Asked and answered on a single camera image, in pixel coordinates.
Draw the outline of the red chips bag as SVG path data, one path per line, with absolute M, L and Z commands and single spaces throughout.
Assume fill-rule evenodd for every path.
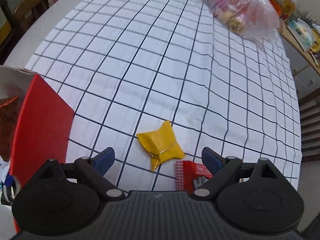
M 175 166 L 177 191 L 193 193 L 213 176 L 203 164 L 189 160 L 178 160 Z

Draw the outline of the yellow candy wrapper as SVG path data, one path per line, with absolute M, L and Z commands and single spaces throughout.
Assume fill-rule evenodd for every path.
M 137 133 L 137 138 L 150 155 L 152 172 L 166 161 L 185 157 L 169 120 L 165 120 L 155 131 Z

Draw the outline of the dark red foil snack bag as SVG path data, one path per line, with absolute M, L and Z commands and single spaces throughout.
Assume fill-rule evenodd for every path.
M 1 99 L 1 158 L 8 162 L 20 111 L 19 95 Z

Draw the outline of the pink plastic bag with snacks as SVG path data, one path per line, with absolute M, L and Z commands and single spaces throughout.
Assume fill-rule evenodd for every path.
M 250 40 L 275 40 L 280 16 L 270 0 L 203 0 L 229 31 Z

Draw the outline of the red white cardboard box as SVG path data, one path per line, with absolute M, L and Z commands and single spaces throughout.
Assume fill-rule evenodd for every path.
M 10 159 L 1 158 L 2 202 L 12 207 L 27 181 L 47 160 L 66 160 L 74 112 L 44 81 L 29 70 L 1 67 L 1 99 L 19 95 Z

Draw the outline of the dark wooden slatted chair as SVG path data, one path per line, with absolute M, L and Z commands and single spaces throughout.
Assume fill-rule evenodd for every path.
M 299 99 L 302 162 L 319 161 L 319 88 Z

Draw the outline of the wooden side cabinet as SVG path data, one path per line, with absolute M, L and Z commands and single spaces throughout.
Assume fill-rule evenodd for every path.
M 297 0 L 282 0 L 279 33 L 290 61 L 298 99 L 319 89 L 319 31 L 297 9 Z

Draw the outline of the white grid tablecloth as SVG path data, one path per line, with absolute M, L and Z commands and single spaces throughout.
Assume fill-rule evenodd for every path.
M 167 120 L 186 160 L 204 147 L 263 157 L 298 186 L 299 107 L 280 38 L 242 38 L 201 0 L 83 0 L 25 68 L 75 112 L 67 161 L 112 147 L 106 177 L 126 192 L 175 188 L 175 161 L 152 170 L 137 139 Z

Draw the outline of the tissue box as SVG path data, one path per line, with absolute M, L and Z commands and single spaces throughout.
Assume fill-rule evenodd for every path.
M 303 20 L 300 18 L 292 20 L 287 27 L 304 51 L 313 46 L 315 42 L 313 31 Z

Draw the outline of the wooden chair with pink towel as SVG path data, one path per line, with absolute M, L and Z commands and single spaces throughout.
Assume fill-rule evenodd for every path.
M 13 18 L 19 29 L 26 33 L 48 9 L 48 0 L 23 0 L 16 7 Z

